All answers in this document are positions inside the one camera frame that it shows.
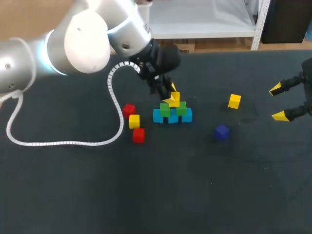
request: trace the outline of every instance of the wooden floor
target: wooden floor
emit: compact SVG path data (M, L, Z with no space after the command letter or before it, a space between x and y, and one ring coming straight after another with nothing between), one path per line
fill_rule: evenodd
M251 38L159 40L160 45L176 44L180 50L189 53L250 51ZM312 41L298 44L260 44L265 50L312 50Z

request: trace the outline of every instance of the shelf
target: shelf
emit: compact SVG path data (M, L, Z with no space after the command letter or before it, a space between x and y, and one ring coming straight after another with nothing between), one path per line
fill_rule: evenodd
M156 39L254 37L244 0L155 0L150 27Z

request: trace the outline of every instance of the yellow cube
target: yellow cube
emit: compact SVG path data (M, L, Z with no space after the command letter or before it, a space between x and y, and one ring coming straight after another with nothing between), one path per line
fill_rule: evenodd
M167 103L170 107L180 107L180 92L171 92L171 97L175 99L175 101L168 100Z
M233 109L238 109L241 96L232 94L230 97L229 107Z
M129 116L129 128L140 128L140 115L130 115Z

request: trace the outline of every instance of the block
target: block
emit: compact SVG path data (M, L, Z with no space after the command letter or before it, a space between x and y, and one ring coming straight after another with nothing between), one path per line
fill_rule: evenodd
M176 109L170 110L170 117L168 117L168 123L179 123L179 116L176 115Z
M168 103L160 104L160 115L162 117L170 117L170 106Z
M240 103L240 95L232 94L229 101L229 107L233 109L238 109Z
M136 107L131 104L126 104L122 109L122 113L125 118L129 118L130 115L134 115L136 113Z
M140 128L140 115L130 115L129 116L129 128Z
M171 92L171 97L174 98L174 101L171 99L167 99L166 102L170 107L179 107L180 106L180 92Z
M193 113L191 108L186 109L186 115L182 116L182 123L190 123L193 120Z
M143 144L145 140L145 130L144 128L136 128L132 133L132 141L135 144Z
M186 102L180 102L180 106L176 108L176 114L178 116L184 116L187 113Z
M153 122L154 123L163 123L164 117L160 115L160 109L154 109L153 111Z
M230 137L230 130L225 125L220 125L214 129L214 136L218 140L227 140Z

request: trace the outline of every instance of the cyan cube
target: cyan cube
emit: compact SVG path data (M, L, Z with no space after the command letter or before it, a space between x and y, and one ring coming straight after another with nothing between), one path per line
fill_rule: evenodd
M190 123L193 120L191 108L187 108L186 115L182 116L182 123Z
M168 117L168 123L178 123L179 122L179 116L176 114L176 109L170 110L170 117Z
M153 122L154 123L163 123L164 117L160 115L160 109L154 109L153 111Z
M230 130L225 125L220 125L214 129L214 136L218 140L227 140L230 138Z

